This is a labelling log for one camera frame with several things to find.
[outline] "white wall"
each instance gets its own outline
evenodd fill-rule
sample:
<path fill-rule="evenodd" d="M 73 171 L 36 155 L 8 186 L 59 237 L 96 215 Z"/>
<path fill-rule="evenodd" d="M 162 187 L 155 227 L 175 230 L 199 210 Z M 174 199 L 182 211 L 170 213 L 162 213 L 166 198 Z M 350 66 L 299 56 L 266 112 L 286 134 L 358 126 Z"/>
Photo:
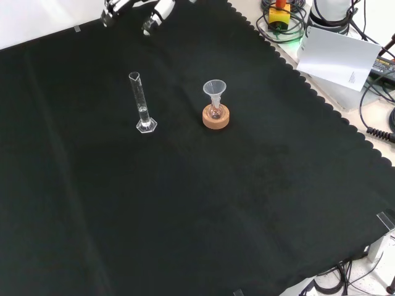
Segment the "white wall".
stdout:
<path fill-rule="evenodd" d="M 0 49 L 98 19 L 104 0 L 0 0 Z"/>

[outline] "yellow device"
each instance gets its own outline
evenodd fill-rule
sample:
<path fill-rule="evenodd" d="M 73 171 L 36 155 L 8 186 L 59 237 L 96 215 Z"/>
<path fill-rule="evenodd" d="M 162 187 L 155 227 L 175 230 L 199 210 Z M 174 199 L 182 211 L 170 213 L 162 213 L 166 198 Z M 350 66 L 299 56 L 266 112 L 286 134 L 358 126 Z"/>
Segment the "yellow device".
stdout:
<path fill-rule="evenodd" d="M 287 30 L 289 26 L 289 20 L 291 19 L 291 5 L 290 4 L 285 4 L 284 10 L 277 10 L 274 7 L 271 7 L 269 9 L 269 29 L 275 30 L 280 29 L 280 30 Z"/>

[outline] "white paper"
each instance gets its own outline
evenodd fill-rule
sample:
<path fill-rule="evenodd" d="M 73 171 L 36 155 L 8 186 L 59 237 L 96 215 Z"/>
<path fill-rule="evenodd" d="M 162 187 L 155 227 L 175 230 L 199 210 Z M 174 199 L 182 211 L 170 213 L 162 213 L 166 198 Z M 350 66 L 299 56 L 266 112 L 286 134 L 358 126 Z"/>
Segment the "white paper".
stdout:
<path fill-rule="evenodd" d="M 360 91 L 380 49 L 377 44 L 308 27 L 297 69 Z"/>

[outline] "black cloth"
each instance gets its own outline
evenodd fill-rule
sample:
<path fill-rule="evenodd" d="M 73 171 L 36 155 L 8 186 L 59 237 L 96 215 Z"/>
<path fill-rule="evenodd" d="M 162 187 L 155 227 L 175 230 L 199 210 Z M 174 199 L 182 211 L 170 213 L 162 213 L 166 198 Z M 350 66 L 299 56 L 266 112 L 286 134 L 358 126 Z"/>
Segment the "black cloth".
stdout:
<path fill-rule="evenodd" d="M 0 53 L 2 295 L 274 296 L 385 233 L 390 162 L 225 0 L 179 2 Z"/>

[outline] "hexagonal cylinder base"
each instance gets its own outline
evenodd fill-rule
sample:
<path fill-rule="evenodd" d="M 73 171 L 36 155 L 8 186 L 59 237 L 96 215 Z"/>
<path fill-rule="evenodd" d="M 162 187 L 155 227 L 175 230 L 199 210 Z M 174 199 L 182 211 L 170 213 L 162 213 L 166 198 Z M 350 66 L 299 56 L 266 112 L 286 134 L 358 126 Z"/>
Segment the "hexagonal cylinder base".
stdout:
<path fill-rule="evenodd" d="M 140 131 L 140 133 L 146 134 L 153 132 L 157 125 L 157 122 L 153 118 L 151 118 L 151 124 L 149 126 L 143 126 L 143 123 L 140 120 L 137 123 L 136 128 Z"/>

